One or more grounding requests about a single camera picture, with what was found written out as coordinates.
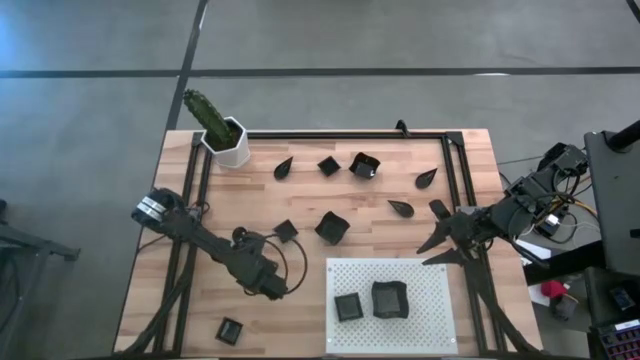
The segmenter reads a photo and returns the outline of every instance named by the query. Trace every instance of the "wooden table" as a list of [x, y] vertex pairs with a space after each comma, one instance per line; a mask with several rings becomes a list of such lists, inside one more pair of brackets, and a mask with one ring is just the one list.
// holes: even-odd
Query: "wooden table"
[[[489, 205], [502, 197], [489, 133], [487, 130], [464, 130], [463, 134], [478, 204]], [[180, 193], [191, 138], [191, 131], [167, 134], [156, 187], [167, 187]], [[252, 140], [250, 145], [251, 160], [243, 168], [227, 170], [212, 166], [207, 195], [211, 211], [204, 217], [203, 224], [216, 235], [231, 238], [231, 231], [237, 226], [270, 234], [273, 227], [290, 219], [300, 232], [297, 238], [309, 255], [309, 273], [298, 291], [283, 300], [271, 302], [263, 296], [246, 296], [226, 268], [199, 251], [183, 356], [322, 356], [325, 354], [327, 257], [426, 258], [451, 246], [447, 241], [427, 256], [415, 253], [434, 229], [435, 217], [429, 211], [428, 203], [442, 199], [451, 208], [438, 141]], [[382, 162], [378, 174], [370, 181], [358, 181], [347, 169], [360, 151]], [[453, 158], [457, 159], [453, 147], [452, 151]], [[340, 163], [342, 170], [325, 178], [316, 164], [329, 155]], [[284, 181], [275, 181], [274, 168], [290, 156], [294, 156], [291, 174]], [[459, 192], [465, 204], [459, 163], [455, 165]], [[435, 167], [439, 170], [432, 185], [418, 190], [414, 185], [415, 177]], [[194, 189], [199, 184], [201, 165], [196, 169]], [[192, 192], [190, 202], [194, 201], [196, 192]], [[415, 216], [400, 218], [387, 200], [409, 202], [416, 210]], [[327, 245], [313, 230], [329, 210], [351, 223], [345, 238], [334, 247]], [[157, 234], [145, 230], [141, 244], [156, 237]], [[116, 350], [133, 342], [160, 305], [170, 245], [171, 241], [163, 240], [137, 256]], [[293, 244], [283, 245], [281, 249], [289, 262], [288, 283], [292, 286], [300, 277], [302, 259]], [[270, 259], [279, 259], [269, 247], [265, 248], [264, 254]], [[504, 241], [496, 241], [489, 254], [500, 305], [527, 340], [541, 348], [518, 255]], [[477, 354], [463, 271], [450, 265], [448, 277], [460, 355]], [[241, 339], [235, 347], [215, 340], [225, 316], [244, 324]], [[169, 323], [174, 322], [175, 319], [170, 318]], [[484, 324], [491, 344], [493, 335], [486, 311]], [[168, 339], [173, 338], [171, 326]]]

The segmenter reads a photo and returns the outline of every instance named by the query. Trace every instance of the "white perforated board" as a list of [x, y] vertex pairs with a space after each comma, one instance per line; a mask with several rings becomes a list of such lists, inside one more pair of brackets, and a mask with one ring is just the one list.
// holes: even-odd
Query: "white perforated board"
[[[445, 265], [421, 259], [327, 259], [327, 354], [457, 354]], [[373, 316], [374, 281], [407, 284], [409, 317]], [[339, 322], [335, 296], [357, 292], [364, 318]]]

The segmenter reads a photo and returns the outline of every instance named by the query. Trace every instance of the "gray floor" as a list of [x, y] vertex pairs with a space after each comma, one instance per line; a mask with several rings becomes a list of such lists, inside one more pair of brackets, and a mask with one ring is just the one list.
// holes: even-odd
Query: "gray floor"
[[[4, 0], [0, 71], [178, 70], [197, 4]], [[211, 0], [193, 68], [639, 66], [639, 35], [624, 0]], [[140, 231], [129, 212], [151, 185], [176, 83], [0, 79], [8, 219], [82, 247], [77, 263], [49, 264], [16, 359], [110, 352]], [[249, 129], [389, 128], [397, 119], [415, 128], [489, 128], [498, 161], [541, 155], [558, 141], [582, 145], [585, 132], [619, 129], [640, 114], [640, 75], [191, 79], [188, 86]], [[181, 111], [177, 127], [196, 125]], [[534, 166], [501, 168], [515, 179]], [[567, 247], [595, 238], [585, 230]], [[575, 331], [581, 324], [564, 330], [536, 311], [546, 348], [586, 355]]]

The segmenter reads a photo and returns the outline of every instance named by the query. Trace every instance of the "black square block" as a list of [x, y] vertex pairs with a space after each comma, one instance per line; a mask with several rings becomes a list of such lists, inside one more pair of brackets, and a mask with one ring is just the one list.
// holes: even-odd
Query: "black square block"
[[291, 223], [289, 219], [273, 228], [273, 231], [275, 231], [282, 243], [286, 243], [298, 235], [298, 230], [296, 230], [295, 226], [293, 226], [293, 223]]
[[340, 164], [338, 164], [336, 160], [331, 156], [320, 161], [318, 163], [318, 167], [320, 168], [320, 171], [322, 171], [322, 173], [327, 177], [335, 174], [338, 170], [340, 170]]
[[369, 180], [376, 175], [378, 166], [380, 166], [378, 159], [361, 152], [353, 159], [353, 164], [351, 164], [349, 170], [354, 175]]
[[316, 233], [327, 240], [331, 245], [336, 245], [342, 240], [344, 233], [351, 227], [347, 220], [334, 214], [332, 211], [324, 214], [320, 224], [316, 226]]
[[336, 302], [338, 320], [340, 320], [340, 322], [361, 319], [364, 317], [358, 293], [336, 296], [333, 299]]
[[409, 317], [407, 284], [402, 281], [374, 282], [371, 287], [373, 316], [381, 319]]
[[240, 337], [242, 331], [242, 324], [235, 320], [231, 320], [227, 317], [222, 318], [222, 324], [218, 328], [216, 339], [222, 341], [225, 344], [235, 346]]

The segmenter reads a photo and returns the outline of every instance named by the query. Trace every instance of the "black floor stripe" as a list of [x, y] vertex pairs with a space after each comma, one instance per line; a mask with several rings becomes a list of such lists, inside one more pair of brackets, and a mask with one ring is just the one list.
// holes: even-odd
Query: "black floor stripe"
[[545, 68], [316, 68], [191, 70], [199, 78], [360, 77], [360, 76], [500, 76], [640, 74], [640, 66]]
[[631, 9], [633, 16], [636, 17], [638, 23], [640, 23], [640, 8], [638, 8], [638, 4], [635, 2], [635, 0], [627, 0], [627, 5], [629, 5], [629, 9]]
[[193, 27], [191, 28], [191, 36], [189, 37], [189, 43], [187, 45], [187, 52], [184, 55], [184, 61], [182, 62], [182, 69], [180, 70], [180, 77], [178, 78], [178, 84], [176, 85], [176, 91], [173, 94], [173, 101], [171, 102], [171, 108], [169, 110], [169, 116], [167, 118], [166, 130], [175, 130], [178, 125], [178, 115], [180, 115], [180, 107], [182, 106], [182, 93], [184, 93], [189, 81], [189, 72], [191, 65], [193, 64], [193, 58], [196, 54], [196, 47], [198, 46], [198, 38], [200, 37], [200, 27], [204, 18], [204, 13], [207, 9], [208, 0], [200, 0], [198, 8], [196, 10], [196, 16], [193, 20]]
[[80, 78], [167, 78], [178, 77], [180, 70], [5, 70], [1, 79], [80, 79]]

